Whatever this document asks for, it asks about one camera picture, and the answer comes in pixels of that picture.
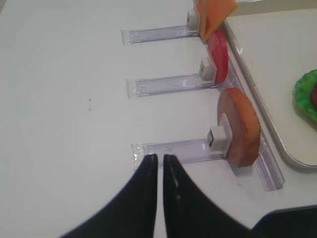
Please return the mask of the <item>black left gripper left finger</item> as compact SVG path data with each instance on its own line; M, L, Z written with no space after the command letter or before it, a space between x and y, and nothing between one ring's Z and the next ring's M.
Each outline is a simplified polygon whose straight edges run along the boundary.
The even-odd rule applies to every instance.
M158 192L158 157L146 155L124 188L64 238L152 238Z

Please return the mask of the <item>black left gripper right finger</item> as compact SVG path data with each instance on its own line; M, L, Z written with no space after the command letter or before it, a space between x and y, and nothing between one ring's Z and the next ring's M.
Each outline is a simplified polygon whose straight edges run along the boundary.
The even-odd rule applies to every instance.
M253 232L218 208L174 155L163 158L163 209L169 238L251 238Z

